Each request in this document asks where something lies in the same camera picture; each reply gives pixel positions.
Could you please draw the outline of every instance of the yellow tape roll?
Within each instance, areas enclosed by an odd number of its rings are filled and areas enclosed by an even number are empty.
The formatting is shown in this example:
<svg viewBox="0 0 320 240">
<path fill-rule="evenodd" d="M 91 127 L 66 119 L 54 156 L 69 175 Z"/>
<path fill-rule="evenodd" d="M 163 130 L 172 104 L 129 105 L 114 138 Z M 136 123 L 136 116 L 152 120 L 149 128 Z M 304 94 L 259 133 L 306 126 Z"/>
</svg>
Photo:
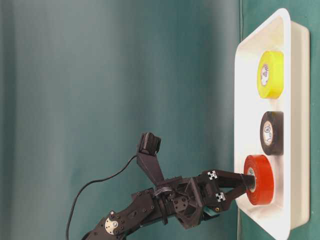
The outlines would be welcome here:
<svg viewBox="0 0 320 240">
<path fill-rule="evenodd" d="M 280 51 L 265 51 L 262 55 L 256 85 L 261 98 L 276 99 L 284 89 L 284 55 Z"/>
</svg>

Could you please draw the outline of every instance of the black tape roll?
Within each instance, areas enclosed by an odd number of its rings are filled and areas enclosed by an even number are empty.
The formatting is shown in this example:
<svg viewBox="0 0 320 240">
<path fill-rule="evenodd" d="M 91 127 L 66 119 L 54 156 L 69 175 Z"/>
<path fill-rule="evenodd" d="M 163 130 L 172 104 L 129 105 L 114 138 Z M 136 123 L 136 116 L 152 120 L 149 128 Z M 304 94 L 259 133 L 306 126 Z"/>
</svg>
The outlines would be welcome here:
<svg viewBox="0 0 320 240">
<path fill-rule="evenodd" d="M 284 153 L 284 113 L 282 111 L 267 111 L 260 125 L 260 141 L 267 155 L 282 155 Z"/>
</svg>

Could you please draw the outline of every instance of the tape label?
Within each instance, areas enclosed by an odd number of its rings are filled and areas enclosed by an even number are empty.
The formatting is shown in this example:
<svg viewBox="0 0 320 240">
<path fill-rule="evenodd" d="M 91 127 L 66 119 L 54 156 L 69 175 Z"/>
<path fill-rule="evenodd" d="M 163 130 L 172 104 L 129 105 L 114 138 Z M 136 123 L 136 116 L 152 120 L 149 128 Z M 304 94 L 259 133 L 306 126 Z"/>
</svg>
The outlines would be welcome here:
<svg viewBox="0 0 320 240">
<path fill-rule="evenodd" d="M 261 84 L 263 86 L 267 85 L 269 80 L 269 66 L 268 64 L 264 64 L 261 69 Z"/>
<path fill-rule="evenodd" d="M 271 122 L 266 121 L 263 125 L 263 140 L 265 145 L 270 146 L 274 137 L 274 130 Z"/>
</svg>

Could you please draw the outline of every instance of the black cable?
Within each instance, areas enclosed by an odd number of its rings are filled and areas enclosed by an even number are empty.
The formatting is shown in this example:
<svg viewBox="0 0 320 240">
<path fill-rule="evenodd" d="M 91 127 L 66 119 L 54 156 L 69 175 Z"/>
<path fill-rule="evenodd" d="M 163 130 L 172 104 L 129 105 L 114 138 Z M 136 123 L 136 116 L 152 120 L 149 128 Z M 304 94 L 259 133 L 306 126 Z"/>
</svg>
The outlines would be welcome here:
<svg viewBox="0 0 320 240">
<path fill-rule="evenodd" d="M 72 207 L 71 207 L 71 211 L 70 211 L 70 214 L 69 214 L 69 219 L 68 219 L 68 222 L 66 224 L 66 230 L 65 230 L 65 239 L 66 240 L 69 240 L 69 228 L 70 228 L 70 223 L 71 223 L 71 219 L 72 219 L 72 215 L 74 214 L 74 210 L 75 210 L 75 205 L 76 205 L 76 202 L 78 200 L 78 197 L 79 195 L 81 194 L 81 192 L 87 187 L 89 186 L 90 184 L 94 184 L 94 183 L 100 183 L 100 182 L 104 182 L 104 181 L 107 181 L 109 179 L 112 179 L 113 177 L 117 176 L 118 174 L 122 173 L 123 170 L 125 170 L 128 165 L 131 163 L 131 161 L 137 157 L 137 155 L 134 155 L 133 157 L 130 158 L 130 160 L 127 162 L 127 164 L 120 170 L 118 171 L 117 173 L 111 175 L 111 176 L 108 176 L 106 178 L 103 178 L 103 179 L 97 179 L 97 180 L 93 180 L 93 181 L 90 181 L 88 182 L 87 184 L 85 184 L 81 189 L 80 191 L 77 193 L 76 197 L 74 198 L 73 200 L 73 203 L 72 203 Z"/>
</svg>

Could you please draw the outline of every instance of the teal part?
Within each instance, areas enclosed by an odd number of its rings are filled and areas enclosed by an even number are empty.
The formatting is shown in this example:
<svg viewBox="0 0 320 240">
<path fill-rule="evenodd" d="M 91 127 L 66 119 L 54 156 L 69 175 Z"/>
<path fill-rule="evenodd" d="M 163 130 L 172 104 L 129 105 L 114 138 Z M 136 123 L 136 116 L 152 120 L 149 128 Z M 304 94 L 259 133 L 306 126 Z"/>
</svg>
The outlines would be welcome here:
<svg viewBox="0 0 320 240">
<path fill-rule="evenodd" d="M 215 215 L 218 215 L 219 213 L 216 213 L 211 208 L 208 208 L 207 206 L 204 207 L 204 212 L 208 214 L 210 217 L 213 217 Z"/>
</svg>

